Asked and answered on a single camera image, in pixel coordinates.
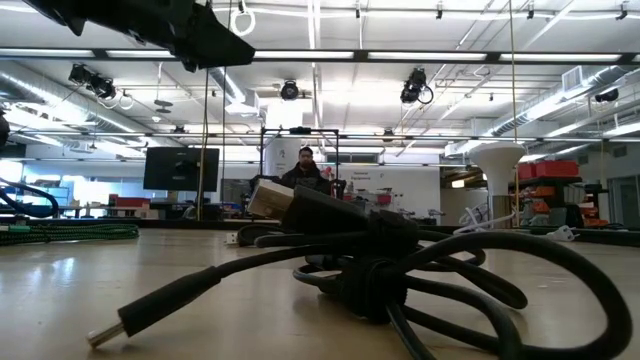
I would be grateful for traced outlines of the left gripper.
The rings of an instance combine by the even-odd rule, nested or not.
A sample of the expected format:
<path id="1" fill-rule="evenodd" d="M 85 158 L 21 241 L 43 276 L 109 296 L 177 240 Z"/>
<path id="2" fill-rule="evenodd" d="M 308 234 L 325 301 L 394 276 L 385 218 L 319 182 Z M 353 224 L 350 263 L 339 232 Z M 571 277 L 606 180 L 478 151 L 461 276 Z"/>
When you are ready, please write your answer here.
<path id="1" fill-rule="evenodd" d="M 81 36 L 88 22 L 167 49 L 187 71 L 250 64 L 255 48 L 193 0 L 22 0 Z"/>

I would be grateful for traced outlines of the black monitor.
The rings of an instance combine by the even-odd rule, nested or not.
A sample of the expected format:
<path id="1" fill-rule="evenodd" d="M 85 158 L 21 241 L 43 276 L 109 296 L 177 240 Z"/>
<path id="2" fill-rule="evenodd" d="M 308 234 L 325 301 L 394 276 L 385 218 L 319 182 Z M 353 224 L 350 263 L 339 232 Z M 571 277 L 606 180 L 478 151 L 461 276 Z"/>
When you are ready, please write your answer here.
<path id="1" fill-rule="evenodd" d="M 220 150 L 153 147 L 146 152 L 145 190 L 216 192 Z"/>

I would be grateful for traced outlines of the person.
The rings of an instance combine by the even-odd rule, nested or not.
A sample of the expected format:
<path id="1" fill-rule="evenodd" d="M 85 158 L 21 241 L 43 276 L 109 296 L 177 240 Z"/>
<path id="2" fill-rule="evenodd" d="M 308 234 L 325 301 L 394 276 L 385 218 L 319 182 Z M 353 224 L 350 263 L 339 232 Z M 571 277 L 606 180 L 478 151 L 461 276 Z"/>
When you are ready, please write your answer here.
<path id="1" fill-rule="evenodd" d="M 324 194 L 330 193 L 329 181 L 322 176 L 313 159 L 313 151 L 308 146 L 299 150 L 298 162 L 281 177 L 280 183 L 289 188 L 302 186 Z"/>

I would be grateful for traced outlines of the red box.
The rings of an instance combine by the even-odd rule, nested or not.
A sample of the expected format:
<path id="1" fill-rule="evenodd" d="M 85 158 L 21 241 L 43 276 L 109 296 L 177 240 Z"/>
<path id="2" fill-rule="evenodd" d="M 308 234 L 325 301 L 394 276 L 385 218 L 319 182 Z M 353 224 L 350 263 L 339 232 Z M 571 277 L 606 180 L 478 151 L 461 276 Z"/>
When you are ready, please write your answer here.
<path id="1" fill-rule="evenodd" d="M 121 197 L 117 194 L 110 194 L 108 200 L 109 207 L 117 208 L 144 208 L 148 207 L 150 200 L 144 197 Z"/>

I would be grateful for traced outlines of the black shelf rack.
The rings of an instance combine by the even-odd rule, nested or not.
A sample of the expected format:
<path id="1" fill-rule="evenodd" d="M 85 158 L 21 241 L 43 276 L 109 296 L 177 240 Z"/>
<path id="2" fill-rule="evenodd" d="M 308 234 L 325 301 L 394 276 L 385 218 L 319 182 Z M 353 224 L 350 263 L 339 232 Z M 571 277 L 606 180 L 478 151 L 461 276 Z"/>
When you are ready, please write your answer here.
<path id="1" fill-rule="evenodd" d="M 580 177 L 538 177 L 509 185 L 518 189 L 523 227 L 601 228 L 610 224 L 608 190 Z"/>

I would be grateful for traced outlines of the black background rig frame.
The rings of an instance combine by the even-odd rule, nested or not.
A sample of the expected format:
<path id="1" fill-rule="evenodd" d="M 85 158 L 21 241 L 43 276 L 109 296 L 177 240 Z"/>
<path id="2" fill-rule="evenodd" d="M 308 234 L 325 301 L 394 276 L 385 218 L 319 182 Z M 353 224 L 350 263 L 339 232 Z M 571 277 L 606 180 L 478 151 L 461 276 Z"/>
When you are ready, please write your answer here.
<path id="1" fill-rule="evenodd" d="M 301 126 L 288 129 L 262 127 L 258 146 L 259 174 L 281 177 L 288 172 L 298 161 L 303 140 L 325 141 L 339 152 L 338 129 L 313 129 Z"/>

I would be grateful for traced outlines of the black aluminium rig frame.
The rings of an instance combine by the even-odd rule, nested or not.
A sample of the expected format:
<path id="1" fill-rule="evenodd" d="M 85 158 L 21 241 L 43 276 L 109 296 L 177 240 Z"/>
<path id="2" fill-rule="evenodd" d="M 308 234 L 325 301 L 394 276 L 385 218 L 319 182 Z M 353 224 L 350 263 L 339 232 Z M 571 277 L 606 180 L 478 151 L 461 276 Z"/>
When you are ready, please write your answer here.
<path id="1" fill-rule="evenodd" d="M 18 47 L 7 47 L 0 48 L 0 61 L 10 61 L 10 60 L 20 60 L 20 59 L 41 59 L 41 60 L 51 60 L 51 61 L 62 61 L 62 60 L 89 60 L 89 61 L 124 61 L 124 62 L 176 62 L 179 59 L 169 54 L 168 51 L 160 51 L 160 50 L 144 50 L 144 49 L 110 49 L 110 48 L 94 48 L 94 49 L 76 49 L 76 48 L 52 48 L 52 49 L 39 49 L 39 48 L 18 48 Z M 344 50 L 344 49 L 315 49 L 315 50 L 291 50 L 291 49 L 273 49 L 273 50 L 259 50 L 255 52 L 255 56 L 253 59 L 253 63 L 272 63 L 272 62 L 280 62 L 280 63 L 309 63 L 315 64 L 317 67 L 318 64 L 322 63 L 354 63 L 354 64 L 414 64 L 416 67 L 419 64 L 441 64 L 441 65 L 487 65 L 487 66 L 507 66 L 513 65 L 522 65 L 522 66 L 551 66 L 551 65 L 572 65 L 572 66 L 612 66 L 612 65 L 640 65 L 640 53 L 566 53 L 566 52 L 553 52 L 553 53 L 539 53 L 539 52 L 454 52 L 454 51 L 428 51 L 428 52 L 416 52 L 416 51 L 392 51 L 392 50 Z M 335 166 L 335 175 L 337 176 L 339 173 L 340 162 L 338 161 L 339 153 L 341 152 L 341 147 L 347 147 L 344 145 L 344 141 L 378 141 L 380 144 L 376 145 L 378 147 L 387 149 L 390 148 L 389 145 L 383 145 L 382 143 L 388 142 L 404 142 L 406 143 L 405 147 L 399 150 L 396 155 L 402 156 L 409 148 L 412 146 L 416 146 L 417 143 L 420 142 L 439 142 L 449 144 L 449 142 L 453 143 L 452 145 L 469 145 L 471 142 L 477 142 L 477 145 L 481 144 L 489 144 L 491 142 L 508 142 L 508 143 L 522 143 L 522 145 L 535 145 L 542 146 L 542 144 L 550 144 L 550 143 L 576 143 L 578 147 L 584 145 L 591 146 L 589 144 L 601 144 L 600 147 L 604 149 L 605 143 L 638 143 L 640 144 L 640 135 L 637 136 L 626 136 L 632 133 L 640 133 L 640 120 L 635 123 L 628 123 L 623 125 L 622 127 L 616 129 L 609 129 L 604 132 L 599 133 L 597 136 L 565 136 L 572 131 L 577 131 L 583 127 L 586 127 L 589 124 L 600 122 L 600 120 L 605 120 L 605 118 L 611 117 L 613 119 L 614 115 L 622 114 L 624 112 L 631 111 L 632 108 L 640 108 L 640 99 L 635 100 L 635 102 L 628 103 L 624 106 L 611 108 L 609 112 L 602 112 L 598 115 L 590 115 L 590 117 L 575 122 L 573 125 L 565 126 L 563 128 L 559 128 L 554 130 L 555 132 L 550 133 L 550 135 L 542 135 L 542 136 L 524 136 L 517 135 L 519 127 L 515 128 L 512 131 L 509 131 L 503 134 L 500 137 L 495 136 L 483 136 L 481 135 L 428 135 L 428 131 L 432 129 L 426 129 L 419 133 L 348 133 L 339 130 L 340 132 L 340 140 L 339 140 L 339 152 L 336 152 L 336 162 Z M 209 139 L 218 139 L 222 143 L 226 144 L 229 139 L 249 139 L 249 138 L 257 138 L 258 145 L 260 144 L 260 131 L 262 127 L 268 128 L 266 126 L 261 125 L 260 129 L 257 132 L 232 132 L 231 130 L 226 130 L 224 128 L 220 132 L 211 132 L 211 130 L 207 130 L 207 125 L 204 124 L 205 130 L 200 133 L 188 133 L 186 130 L 182 131 L 174 131 L 174 132 L 158 132 L 155 130 L 149 130 L 149 132 L 98 132 L 97 130 L 89 131 L 89 130 L 55 130 L 55 131 L 45 131 L 45 130 L 25 130 L 27 128 L 31 128 L 28 125 L 22 125 L 22 127 L 11 130 L 9 127 L 7 114 L 2 113 L 0 111 L 0 148 L 6 146 L 6 142 L 11 139 L 11 137 L 24 137 L 24 138 L 33 138 L 36 141 L 39 138 L 37 136 L 58 136 L 58 137 L 90 137 L 91 139 L 95 139 L 98 137 L 144 137 L 151 139 L 186 139 L 186 138 L 198 138 L 201 139 L 201 145 L 204 145 Z M 9 220 L 3 220 L 4 222 L 9 222 L 10 220 L 17 223 L 23 222 L 23 227 L 26 227 L 27 223 L 33 223 L 36 225 L 43 226 L 53 226 L 53 224 L 58 224 L 57 226 L 65 226 L 65 227 L 79 227 L 80 225 L 71 225 L 72 223 L 80 223 L 85 220 L 45 220 L 45 216 L 57 218 L 58 212 L 63 210 L 63 206 L 59 206 L 58 208 L 50 206 L 49 213 L 43 213 L 43 216 L 40 216 L 40 213 L 36 213 L 36 210 L 33 210 L 29 207 L 25 209 L 36 213 L 36 217 L 39 217 L 40 220 L 26 220 L 26 216 L 33 216 L 31 212 L 24 213 L 24 215 L 18 215 L 18 213 L 24 209 L 18 207 L 14 207 L 13 205 L 6 205 L 7 208 L 12 208 L 15 212 L 13 218 L 8 218 Z M 147 219 L 144 220 L 141 217 L 138 218 L 130 218 L 133 220 L 116 220 L 116 219 L 126 219 L 126 218 L 116 218 L 113 217 L 111 220 L 87 220 L 89 225 L 96 225 L 93 223 L 124 223 L 131 222 L 135 223 L 137 226 L 141 228 L 166 228 L 166 229 L 208 229 L 208 230 L 237 230 L 244 225 L 248 224 L 258 224 L 265 225 L 269 221 L 264 219 L 256 219 L 255 217 L 241 217 L 241 218 L 225 218 L 226 215 L 231 215 L 232 212 L 225 212 L 223 202 L 216 204 L 203 205 L 209 208 L 213 208 L 217 206 L 220 210 L 219 216 L 214 218 L 210 216 L 204 220 L 188 220 L 186 218 L 179 219 L 169 219 L 169 220 L 161 220 L 161 219 Z"/>

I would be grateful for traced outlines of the silver ventilation duct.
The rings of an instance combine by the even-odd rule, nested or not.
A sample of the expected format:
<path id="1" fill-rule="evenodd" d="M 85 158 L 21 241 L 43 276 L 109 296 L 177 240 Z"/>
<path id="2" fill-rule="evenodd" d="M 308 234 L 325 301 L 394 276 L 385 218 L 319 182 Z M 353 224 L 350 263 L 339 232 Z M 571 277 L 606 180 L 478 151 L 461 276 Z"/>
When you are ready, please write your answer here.
<path id="1" fill-rule="evenodd" d="M 65 88 L 13 61 L 0 61 L 0 87 L 2 86 L 7 86 L 10 92 L 18 96 L 17 102 L 45 105 L 55 116 L 69 122 L 100 119 L 124 132 L 149 132 L 140 123 L 107 109 L 97 100 L 84 96 L 77 90 Z"/>
<path id="2" fill-rule="evenodd" d="M 571 101 L 622 85 L 637 72 L 640 72 L 640 65 L 576 66 L 561 76 L 560 85 L 517 105 L 515 111 L 495 120 L 483 136 L 500 137 L 567 106 Z"/>

